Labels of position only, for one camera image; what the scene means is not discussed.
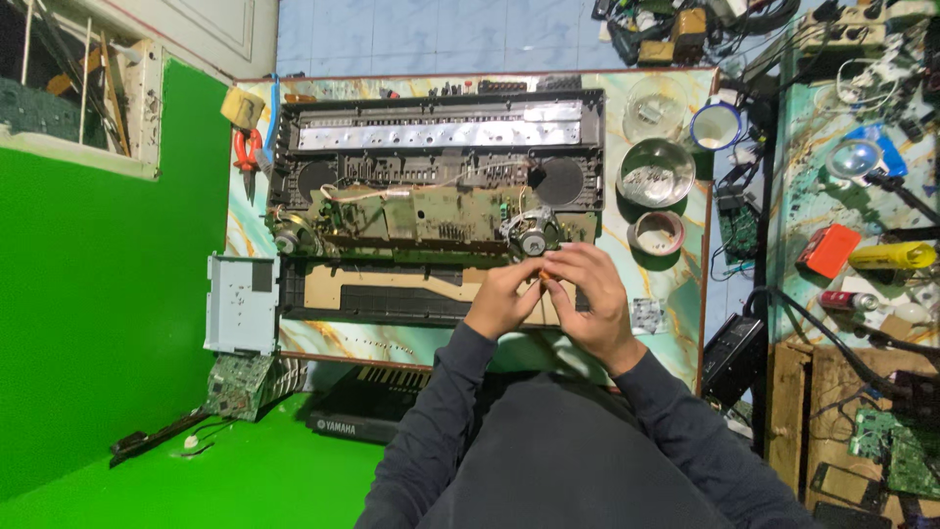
person's left hand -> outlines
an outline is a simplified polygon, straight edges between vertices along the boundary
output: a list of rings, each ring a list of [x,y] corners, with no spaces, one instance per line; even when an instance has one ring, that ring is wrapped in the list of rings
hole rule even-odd
[[[490,269],[463,322],[490,340],[519,327],[541,299],[541,281],[533,282],[521,296],[516,291],[542,265],[540,257]]]

spray can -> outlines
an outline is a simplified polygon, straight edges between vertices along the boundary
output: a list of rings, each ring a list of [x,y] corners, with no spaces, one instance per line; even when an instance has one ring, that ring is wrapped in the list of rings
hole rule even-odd
[[[862,270],[871,268],[913,269],[930,266],[937,254],[926,243],[898,243],[859,248],[849,256],[849,265]]]
[[[842,292],[827,290],[820,294],[820,306],[837,311],[867,313],[878,308],[878,297],[864,292]]]

dark sweater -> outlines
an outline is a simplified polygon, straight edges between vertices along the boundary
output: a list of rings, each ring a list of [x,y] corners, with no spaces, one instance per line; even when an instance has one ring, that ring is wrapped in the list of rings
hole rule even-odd
[[[463,323],[438,349],[356,527],[813,526],[651,352],[614,378],[632,411],[584,381],[540,374],[509,384],[475,431],[495,349]]]

white door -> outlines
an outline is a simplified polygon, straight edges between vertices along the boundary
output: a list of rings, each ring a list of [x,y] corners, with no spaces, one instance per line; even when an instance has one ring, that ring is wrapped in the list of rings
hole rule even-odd
[[[277,0],[100,0],[230,77],[274,71]]]

sleeve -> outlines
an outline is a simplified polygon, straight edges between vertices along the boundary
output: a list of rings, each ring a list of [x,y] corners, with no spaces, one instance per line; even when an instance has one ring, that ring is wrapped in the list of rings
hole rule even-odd
[[[428,386],[385,447],[356,528],[415,527],[457,471],[476,391],[496,342],[461,322],[434,355]]]
[[[814,527],[773,469],[650,351],[614,383],[659,449],[736,527]]]

